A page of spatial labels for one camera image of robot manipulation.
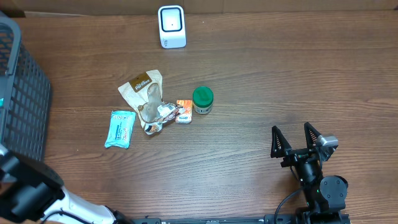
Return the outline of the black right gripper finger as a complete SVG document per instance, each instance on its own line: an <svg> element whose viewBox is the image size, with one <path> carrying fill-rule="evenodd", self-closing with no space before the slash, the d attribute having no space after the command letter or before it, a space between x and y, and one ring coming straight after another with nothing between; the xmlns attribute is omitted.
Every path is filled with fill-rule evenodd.
<svg viewBox="0 0 398 224"><path fill-rule="evenodd" d="M285 157L292 150L291 145L286 140L277 126L272 127L272 146L271 158Z"/></svg>
<svg viewBox="0 0 398 224"><path fill-rule="evenodd" d="M322 134L318 132L309 122L304 124L305 131L305 139L307 143L307 148L314 148L320 146L320 143L317 142L317 139Z"/></svg>

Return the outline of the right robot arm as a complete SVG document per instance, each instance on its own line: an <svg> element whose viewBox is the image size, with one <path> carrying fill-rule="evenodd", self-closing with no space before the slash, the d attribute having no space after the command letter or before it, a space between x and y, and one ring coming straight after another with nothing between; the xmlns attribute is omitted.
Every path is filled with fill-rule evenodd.
<svg viewBox="0 0 398 224"><path fill-rule="evenodd" d="M277 126L272 127L271 157L281 158L282 167L288 167L300 184L300 188L286 196L267 218L270 223L343 224L350 223L346 208L348 181L339 175L323 175L323 163L338 147L334 135L322 135L309 122L304 124L307 146L293 149ZM303 193L306 207L297 208L293 215L279 214L282 206L292 197Z"/></svg>

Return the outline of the beige brown snack bag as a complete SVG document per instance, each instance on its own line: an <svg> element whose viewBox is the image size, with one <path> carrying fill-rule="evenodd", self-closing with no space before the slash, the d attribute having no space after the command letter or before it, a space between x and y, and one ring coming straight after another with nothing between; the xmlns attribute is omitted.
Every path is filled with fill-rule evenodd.
<svg viewBox="0 0 398 224"><path fill-rule="evenodd" d="M158 133L163 125L174 120L182 111L180 105L163 100L163 77L158 70L146 71L118 88L137 113L141 127L148 135Z"/></svg>

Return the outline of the orange small snack packet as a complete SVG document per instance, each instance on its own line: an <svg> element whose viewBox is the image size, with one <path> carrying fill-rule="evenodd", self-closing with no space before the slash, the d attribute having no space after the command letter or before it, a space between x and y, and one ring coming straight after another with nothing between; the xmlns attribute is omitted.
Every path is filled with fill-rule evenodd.
<svg viewBox="0 0 398 224"><path fill-rule="evenodd" d="M179 124L188 124L192 121L192 100L177 100L176 104L178 108L178 115L175 118L175 122Z"/></svg>

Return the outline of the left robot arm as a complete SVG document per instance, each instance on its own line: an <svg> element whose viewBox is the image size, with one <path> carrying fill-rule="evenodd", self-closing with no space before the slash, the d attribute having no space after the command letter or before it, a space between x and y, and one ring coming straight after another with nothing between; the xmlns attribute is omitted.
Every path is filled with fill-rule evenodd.
<svg viewBox="0 0 398 224"><path fill-rule="evenodd" d="M49 166L1 146L1 217L59 223L132 223L117 210L95 205L69 192Z"/></svg>

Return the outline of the light blue wipes pack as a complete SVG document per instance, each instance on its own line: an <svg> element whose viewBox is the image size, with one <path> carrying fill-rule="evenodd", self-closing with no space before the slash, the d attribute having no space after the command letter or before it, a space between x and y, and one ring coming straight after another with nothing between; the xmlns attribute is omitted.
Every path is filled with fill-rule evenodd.
<svg viewBox="0 0 398 224"><path fill-rule="evenodd" d="M128 149L135 119L135 112L113 111L111 113L108 136L104 144L105 148L121 147Z"/></svg>

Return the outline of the green lid seasoning jar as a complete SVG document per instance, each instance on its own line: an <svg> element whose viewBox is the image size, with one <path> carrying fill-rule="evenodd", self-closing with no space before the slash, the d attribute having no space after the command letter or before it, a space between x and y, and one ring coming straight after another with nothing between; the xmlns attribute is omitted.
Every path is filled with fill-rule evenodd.
<svg viewBox="0 0 398 224"><path fill-rule="evenodd" d="M192 94L193 109L198 114L208 114L213 107L214 94L207 86L199 86Z"/></svg>

